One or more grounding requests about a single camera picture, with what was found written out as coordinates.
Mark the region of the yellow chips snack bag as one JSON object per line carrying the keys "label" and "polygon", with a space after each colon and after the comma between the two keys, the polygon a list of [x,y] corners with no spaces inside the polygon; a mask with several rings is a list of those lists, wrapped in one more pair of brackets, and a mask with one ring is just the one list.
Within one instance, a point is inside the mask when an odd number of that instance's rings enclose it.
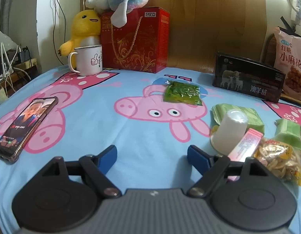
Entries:
{"label": "yellow chips snack bag", "polygon": [[262,138],[252,155],[274,176],[301,186],[301,151],[291,145]]}

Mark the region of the white router with antennas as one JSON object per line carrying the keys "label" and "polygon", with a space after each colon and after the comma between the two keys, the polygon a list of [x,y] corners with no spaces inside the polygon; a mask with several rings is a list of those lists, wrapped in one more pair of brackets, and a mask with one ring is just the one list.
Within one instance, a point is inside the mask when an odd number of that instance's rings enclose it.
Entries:
{"label": "white router with antennas", "polygon": [[15,57],[17,56],[17,54],[20,52],[20,50],[21,49],[20,49],[19,45],[17,45],[15,54],[14,54],[12,60],[10,61],[8,58],[4,43],[1,42],[1,45],[0,45],[0,82],[7,79],[8,76],[14,72],[12,63],[13,63]]}

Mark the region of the white enamel mug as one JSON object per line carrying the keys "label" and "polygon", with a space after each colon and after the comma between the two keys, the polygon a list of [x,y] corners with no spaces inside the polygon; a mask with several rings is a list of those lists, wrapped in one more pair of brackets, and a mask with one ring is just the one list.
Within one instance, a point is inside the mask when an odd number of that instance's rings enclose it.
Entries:
{"label": "white enamel mug", "polygon": [[80,76],[95,75],[103,70],[102,45],[77,47],[68,55],[69,69]]}

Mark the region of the green pickled vegetable packet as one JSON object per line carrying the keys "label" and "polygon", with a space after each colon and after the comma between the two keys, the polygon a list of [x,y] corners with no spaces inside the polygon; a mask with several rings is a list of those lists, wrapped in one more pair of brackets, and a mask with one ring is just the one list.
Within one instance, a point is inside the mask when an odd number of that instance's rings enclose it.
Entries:
{"label": "green pickled vegetable packet", "polygon": [[199,86],[172,80],[166,81],[166,85],[163,101],[202,106]]}

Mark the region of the smartphone in clear case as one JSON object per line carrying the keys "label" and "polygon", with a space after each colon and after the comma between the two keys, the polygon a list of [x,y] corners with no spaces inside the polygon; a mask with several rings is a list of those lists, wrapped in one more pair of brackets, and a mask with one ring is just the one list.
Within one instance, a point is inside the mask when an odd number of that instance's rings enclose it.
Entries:
{"label": "smartphone in clear case", "polygon": [[15,163],[38,126],[57,103],[57,97],[33,99],[3,132],[0,158]]}

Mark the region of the white power strip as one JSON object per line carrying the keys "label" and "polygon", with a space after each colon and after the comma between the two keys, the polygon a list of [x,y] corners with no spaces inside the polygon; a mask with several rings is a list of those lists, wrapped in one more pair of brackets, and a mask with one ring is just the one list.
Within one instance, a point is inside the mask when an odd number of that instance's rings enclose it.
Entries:
{"label": "white power strip", "polygon": [[301,0],[291,0],[291,21],[296,24],[301,24]]}

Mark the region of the black sheep print box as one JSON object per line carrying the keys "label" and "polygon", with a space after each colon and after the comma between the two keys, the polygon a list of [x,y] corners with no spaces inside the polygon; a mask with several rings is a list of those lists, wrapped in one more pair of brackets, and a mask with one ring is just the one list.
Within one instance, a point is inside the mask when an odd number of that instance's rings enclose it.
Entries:
{"label": "black sheep print box", "polygon": [[213,86],[277,103],[285,74],[272,66],[218,52]]}

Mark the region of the pink snack stick packet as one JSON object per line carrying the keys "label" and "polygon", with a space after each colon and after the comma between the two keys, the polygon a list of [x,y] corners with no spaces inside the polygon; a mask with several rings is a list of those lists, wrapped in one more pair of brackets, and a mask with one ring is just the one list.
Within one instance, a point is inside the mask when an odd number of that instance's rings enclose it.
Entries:
{"label": "pink snack stick packet", "polygon": [[249,128],[241,141],[228,155],[232,162],[245,162],[247,157],[252,157],[256,151],[263,134],[253,128]]}

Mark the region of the red gift box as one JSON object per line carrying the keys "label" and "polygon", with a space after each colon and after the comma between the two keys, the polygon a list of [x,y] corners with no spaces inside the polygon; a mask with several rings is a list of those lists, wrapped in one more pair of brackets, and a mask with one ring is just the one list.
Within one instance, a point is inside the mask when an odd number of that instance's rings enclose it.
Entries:
{"label": "red gift box", "polygon": [[167,67],[170,14],[160,7],[135,9],[121,28],[101,16],[102,60],[108,68],[157,73]]}

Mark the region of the pink fried dough snack bag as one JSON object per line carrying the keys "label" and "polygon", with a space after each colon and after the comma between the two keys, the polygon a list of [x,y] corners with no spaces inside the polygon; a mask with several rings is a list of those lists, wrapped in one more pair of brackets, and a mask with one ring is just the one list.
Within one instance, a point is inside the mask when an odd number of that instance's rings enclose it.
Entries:
{"label": "pink fried dough snack bag", "polygon": [[301,100],[301,37],[289,35],[281,28],[274,29],[276,59],[274,67],[285,74],[284,92]]}

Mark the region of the wooden board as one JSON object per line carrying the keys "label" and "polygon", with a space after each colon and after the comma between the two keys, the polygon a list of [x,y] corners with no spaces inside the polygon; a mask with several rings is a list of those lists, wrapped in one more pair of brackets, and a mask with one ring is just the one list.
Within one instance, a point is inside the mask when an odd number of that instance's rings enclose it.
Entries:
{"label": "wooden board", "polygon": [[260,59],[265,0],[149,0],[144,7],[170,14],[167,67],[212,72],[218,52]]}

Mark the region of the white plastic cup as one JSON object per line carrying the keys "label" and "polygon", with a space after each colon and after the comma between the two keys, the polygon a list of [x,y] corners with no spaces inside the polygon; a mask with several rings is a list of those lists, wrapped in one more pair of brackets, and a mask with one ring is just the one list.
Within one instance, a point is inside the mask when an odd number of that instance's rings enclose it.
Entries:
{"label": "white plastic cup", "polygon": [[210,137],[212,147],[222,155],[229,155],[243,138],[247,126],[248,118],[242,111],[227,111],[219,128]]}

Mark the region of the light green snack packet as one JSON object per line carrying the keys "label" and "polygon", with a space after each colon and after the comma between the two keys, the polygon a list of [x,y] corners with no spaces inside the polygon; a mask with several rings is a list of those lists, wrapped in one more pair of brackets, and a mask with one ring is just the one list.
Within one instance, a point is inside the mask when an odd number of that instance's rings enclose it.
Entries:
{"label": "light green snack packet", "polygon": [[224,115],[229,110],[239,110],[243,112],[248,118],[247,128],[255,129],[256,131],[261,132],[262,134],[265,133],[265,125],[258,113],[253,108],[240,107],[231,104],[217,104],[211,108],[214,121],[218,125],[220,125],[221,121],[224,118]]}

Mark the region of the small green snack packet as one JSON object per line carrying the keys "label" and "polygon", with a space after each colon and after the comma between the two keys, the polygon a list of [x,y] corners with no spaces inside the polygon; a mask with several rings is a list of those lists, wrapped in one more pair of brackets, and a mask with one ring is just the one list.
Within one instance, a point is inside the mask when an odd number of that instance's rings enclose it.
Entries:
{"label": "small green snack packet", "polygon": [[274,140],[291,145],[293,148],[301,150],[301,126],[288,119],[278,119],[275,121],[276,131]]}

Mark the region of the yellow duck plush toy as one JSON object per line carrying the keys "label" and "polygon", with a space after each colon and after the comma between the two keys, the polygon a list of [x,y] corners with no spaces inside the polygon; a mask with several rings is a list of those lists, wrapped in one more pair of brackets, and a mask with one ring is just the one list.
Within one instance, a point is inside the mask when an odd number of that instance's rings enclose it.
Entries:
{"label": "yellow duck plush toy", "polygon": [[60,56],[68,56],[74,48],[100,44],[101,21],[94,10],[83,10],[71,25],[71,38],[58,50]]}

